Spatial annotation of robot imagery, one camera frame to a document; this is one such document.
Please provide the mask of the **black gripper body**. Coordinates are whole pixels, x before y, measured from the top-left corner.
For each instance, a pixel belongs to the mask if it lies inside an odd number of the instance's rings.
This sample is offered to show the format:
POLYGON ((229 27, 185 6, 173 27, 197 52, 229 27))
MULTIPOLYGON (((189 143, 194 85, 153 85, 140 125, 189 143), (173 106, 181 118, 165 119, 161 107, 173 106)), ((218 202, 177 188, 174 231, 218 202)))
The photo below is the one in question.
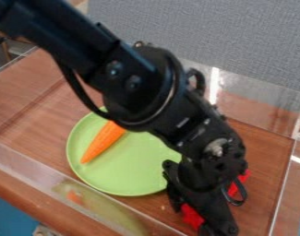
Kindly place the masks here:
POLYGON ((237 179, 220 183, 214 188, 200 191, 189 188, 180 179, 181 165, 172 160, 164 162, 164 176, 166 183, 173 183, 181 192, 184 203, 188 204, 205 218, 206 224, 216 231, 217 236, 239 236, 240 229, 229 210, 229 202, 224 189, 237 179))

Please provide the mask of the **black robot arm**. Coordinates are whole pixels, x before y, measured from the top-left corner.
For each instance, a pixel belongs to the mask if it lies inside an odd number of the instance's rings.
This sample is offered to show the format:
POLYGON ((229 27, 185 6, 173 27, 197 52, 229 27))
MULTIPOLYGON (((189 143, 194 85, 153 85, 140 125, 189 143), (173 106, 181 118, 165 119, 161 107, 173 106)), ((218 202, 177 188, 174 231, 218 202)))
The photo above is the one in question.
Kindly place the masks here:
POLYGON ((245 174, 245 145, 205 98, 205 76, 172 52, 127 45, 66 0, 0 0, 0 30, 34 42, 55 59, 74 93, 102 118, 157 136, 182 155, 164 163, 176 209, 204 218, 198 236, 237 236, 229 196, 245 174))

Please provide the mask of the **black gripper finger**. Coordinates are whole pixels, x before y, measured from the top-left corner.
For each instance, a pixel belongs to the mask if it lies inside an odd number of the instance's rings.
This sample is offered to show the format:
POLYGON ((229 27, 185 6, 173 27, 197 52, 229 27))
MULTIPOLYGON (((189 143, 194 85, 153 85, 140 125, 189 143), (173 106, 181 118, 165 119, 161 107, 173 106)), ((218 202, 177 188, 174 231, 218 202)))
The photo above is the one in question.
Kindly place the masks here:
POLYGON ((184 199, 181 192, 178 191, 173 183, 166 184, 166 195, 173 210, 176 212, 180 212, 182 210, 184 199))
POLYGON ((217 234, 208 224, 201 224, 197 230, 197 236, 217 236, 217 234))

